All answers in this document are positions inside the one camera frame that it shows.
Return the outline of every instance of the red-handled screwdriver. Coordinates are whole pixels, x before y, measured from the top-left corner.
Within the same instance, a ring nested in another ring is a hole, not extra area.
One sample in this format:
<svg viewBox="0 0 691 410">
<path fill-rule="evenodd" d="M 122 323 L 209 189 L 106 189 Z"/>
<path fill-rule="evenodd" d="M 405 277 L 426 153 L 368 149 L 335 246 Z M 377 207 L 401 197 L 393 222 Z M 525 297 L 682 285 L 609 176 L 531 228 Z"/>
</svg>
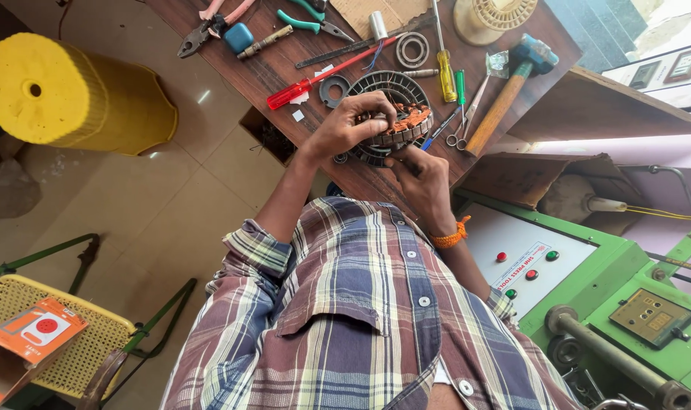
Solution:
<svg viewBox="0 0 691 410">
<path fill-rule="evenodd" d="M 389 44 L 393 44 L 399 37 L 403 36 L 406 33 L 401 33 L 398 36 L 393 36 L 390 39 L 387 39 L 383 42 L 383 46 L 386 47 Z M 293 85 L 290 85 L 289 87 L 285 88 L 284 90 L 277 91 L 277 93 L 272 94 L 267 98 L 267 105 L 269 105 L 269 108 L 271 109 L 277 109 L 282 107 L 283 105 L 287 104 L 290 102 L 292 98 L 295 98 L 297 96 L 301 96 L 302 94 L 306 93 L 307 91 L 310 91 L 313 89 L 313 83 L 318 82 L 321 79 L 328 77 L 329 75 L 335 74 L 338 71 L 344 69 L 347 66 L 350 66 L 350 64 L 355 63 L 358 60 L 361 60 L 374 52 L 378 49 L 378 46 L 376 47 L 371 47 L 366 51 L 363 51 L 362 53 L 358 54 L 357 56 L 351 58 L 348 61 L 345 61 L 344 63 L 338 64 L 335 66 L 332 70 L 325 71 L 324 73 L 318 75 L 314 79 L 309 79 L 309 78 L 304 78 L 301 79 L 300 81 L 294 83 Z"/>
</svg>

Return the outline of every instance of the green-handled screwdriver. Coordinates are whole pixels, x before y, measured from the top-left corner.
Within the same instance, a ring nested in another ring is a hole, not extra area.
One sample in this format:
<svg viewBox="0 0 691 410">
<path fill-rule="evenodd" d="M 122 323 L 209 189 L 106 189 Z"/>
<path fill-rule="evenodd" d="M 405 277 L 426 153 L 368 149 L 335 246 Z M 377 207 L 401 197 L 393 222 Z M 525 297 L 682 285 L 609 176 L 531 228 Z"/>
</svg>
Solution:
<svg viewBox="0 0 691 410">
<path fill-rule="evenodd" d="M 444 94 L 444 101 L 452 102 L 457 100 L 457 92 L 454 91 L 454 73 L 449 66 L 449 52 L 444 49 L 444 39 L 441 38 L 441 23 L 439 21 L 439 9 L 436 8 L 436 0 L 432 0 L 434 15 L 436 15 L 436 34 L 439 36 L 439 52 L 436 60 L 439 61 L 441 92 Z"/>
<path fill-rule="evenodd" d="M 454 81 L 457 83 L 457 104 L 462 107 L 462 127 L 464 127 L 464 70 L 457 70 L 454 73 Z"/>
</svg>

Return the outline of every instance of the hand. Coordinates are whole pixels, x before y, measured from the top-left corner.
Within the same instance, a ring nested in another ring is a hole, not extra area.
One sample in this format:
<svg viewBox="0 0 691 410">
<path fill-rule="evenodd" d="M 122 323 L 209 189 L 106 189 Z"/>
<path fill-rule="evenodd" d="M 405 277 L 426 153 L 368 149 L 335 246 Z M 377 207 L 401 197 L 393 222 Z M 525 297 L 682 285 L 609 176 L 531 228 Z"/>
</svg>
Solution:
<svg viewBox="0 0 691 410">
<path fill-rule="evenodd" d="M 429 233 L 446 237 L 457 232 L 449 195 L 449 163 L 413 145 L 386 158 L 386 166 L 401 182 L 406 200 L 426 222 Z"/>
<path fill-rule="evenodd" d="M 386 118 L 356 125 L 356 117 L 366 111 L 381 112 Z M 302 145 L 301 151 L 319 165 L 323 160 L 344 153 L 364 139 L 393 127 L 394 123 L 395 108 L 383 91 L 345 97 Z"/>
</svg>

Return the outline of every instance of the machine label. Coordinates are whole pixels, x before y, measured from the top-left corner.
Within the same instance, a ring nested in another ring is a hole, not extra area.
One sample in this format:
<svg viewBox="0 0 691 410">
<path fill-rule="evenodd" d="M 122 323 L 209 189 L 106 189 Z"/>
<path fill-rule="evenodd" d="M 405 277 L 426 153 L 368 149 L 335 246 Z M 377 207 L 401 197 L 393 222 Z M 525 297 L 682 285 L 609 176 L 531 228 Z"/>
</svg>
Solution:
<svg viewBox="0 0 691 410">
<path fill-rule="evenodd" d="M 515 278 L 519 277 L 520 273 L 527 271 L 531 265 L 548 253 L 550 247 L 550 245 L 546 245 L 543 242 L 536 242 L 527 252 L 523 253 L 523 256 L 512 266 L 507 268 L 504 274 L 500 275 L 500 277 L 492 283 L 492 287 L 496 287 L 497 290 L 504 290 L 507 288 L 507 285 Z"/>
</svg>

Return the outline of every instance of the tabletop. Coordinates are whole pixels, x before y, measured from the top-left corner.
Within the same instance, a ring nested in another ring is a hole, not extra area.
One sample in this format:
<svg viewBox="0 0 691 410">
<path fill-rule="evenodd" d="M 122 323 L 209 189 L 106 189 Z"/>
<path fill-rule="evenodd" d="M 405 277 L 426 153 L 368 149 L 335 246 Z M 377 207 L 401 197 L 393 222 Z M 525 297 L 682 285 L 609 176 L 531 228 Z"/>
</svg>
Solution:
<svg viewBox="0 0 691 410">
<path fill-rule="evenodd" d="M 242 22 L 246 21 L 246 25 L 253 34 L 255 41 L 265 38 L 285 25 L 284 22 L 277 18 L 276 13 L 278 9 L 282 9 L 293 18 L 313 21 L 313 18 L 301 6 L 293 2 L 287 2 L 286 0 L 259 1 L 261 2 L 260 5 L 257 3 L 252 5 L 249 11 L 240 19 Z M 173 27 L 181 37 L 186 36 L 200 24 L 198 12 L 204 10 L 208 5 L 208 2 L 203 0 L 146 0 L 146 3 Z M 477 92 L 480 83 L 485 78 L 485 54 L 509 50 L 520 41 L 523 33 L 528 33 L 532 37 L 548 44 L 560 59 L 559 64 L 549 74 L 533 76 L 527 80 L 510 110 L 490 137 L 489 143 L 482 151 L 484 153 L 579 60 L 581 51 L 544 2 L 539 2 L 533 15 L 522 26 L 506 32 L 497 42 L 485 47 L 468 45 L 459 40 L 455 33 L 452 22 L 454 3 L 455 0 L 441 0 L 439 2 L 441 30 L 444 37 L 444 46 L 451 54 L 452 69 L 465 70 L 467 103 Z M 239 4 L 239 1 L 230 0 L 229 2 L 224 2 L 220 13 L 224 15 L 229 14 Z M 416 18 L 424 18 L 424 16 L 423 14 Z M 339 27 L 355 41 L 361 39 L 332 5 L 329 5 L 326 10 L 326 21 Z M 436 27 L 433 25 L 426 26 L 418 30 L 418 32 L 426 37 L 431 49 L 428 61 L 420 69 L 439 68 L 435 54 L 439 47 Z M 279 39 L 277 43 L 244 61 L 238 60 L 236 55 L 217 39 L 209 39 L 201 47 L 199 53 L 254 107 L 279 128 L 287 138 L 296 146 L 299 146 L 320 126 L 325 116 L 332 111 L 319 98 L 318 85 L 314 85 L 313 90 L 310 91 L 310 99 L 300 105 L 286 104 L 284 107 L 272 110 L 267 106 L 267 97 L 305 77 L 312 78 L 315 71 L 320 71 L 329 64 L 337 65 L 353 57 L 358 52 L 365 50 L 360 49 L 350 52 L 302 69 L 295 68 L 294 64 L 299 61 L 345 45 L 348 45 L 348 43 L 344 40 L 325 32 L 315 35 L 308 30 L 295 29 L 294 33 Z M 365 58 L 339 74 L 346 77 L 353 84 L 363 75 L 365 71 L 361 69 L 367 66 L 369 61 L 368 58 Z M 377 70 L 404 70 L 395 59 L 394 45 L 383 50 L 375 64 L 374 71 Z M 434 112 L 435 125 L 432 128 L 433 130 L 436 128 L 436 125 L 449 116 L 456 107 L 456 103 L 448 104 L 444 102 L 438 77 L 416 80 L 419 86 L 426 92 Z M 490 79 L 479 108 L 472 120 L 469 135 L 473 134 L 477 129 L 480 121 L 487 113 L 491 104 L 496 100 L 505 83 L 505 79 L 496 77 Z M 299 122 L 295 121 L 292 116 L 298 109 L 304 114 L 304 118 Z M 438 155 L 449 161 L 450 184 L 452 186 L 460 183 L 470 167 L 477 161 L 477 158 L 472 158 L 463 151 L 449 147 L 444 140 L 445 136 L 451 134 L 459 123 L 459 117 L 456 117 L 450 123 L 450 126 L 442 131 L 441 136 L 434 141 L 428 151 L 432 155 Z M 322 169 L 351 198 L 390 202 L 401 210 L 405 210 L 412 218 L 417 216 L 406 203 L 394 174 L 388 169 L 371 167 L 358 158 L 349 158 L 342 164 L 327 161 Z"/>
</svg>

